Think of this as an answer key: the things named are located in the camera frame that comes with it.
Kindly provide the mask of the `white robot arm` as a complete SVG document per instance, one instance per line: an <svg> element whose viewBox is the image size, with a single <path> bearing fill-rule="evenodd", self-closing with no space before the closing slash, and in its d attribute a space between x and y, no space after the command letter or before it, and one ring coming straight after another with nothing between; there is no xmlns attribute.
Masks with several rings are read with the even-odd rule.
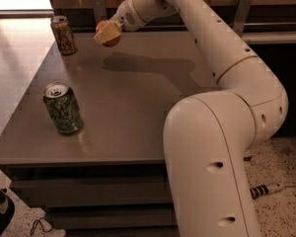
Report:
<svg viewBox="0 0 296 237"><path fill-rule="evenodd" d="M272 137L288 97L259 56L203 0L125 0L95 40L180 14L219 89L186 97L169 111L164 155L181 237L261 237L243 157Z"/></svg>

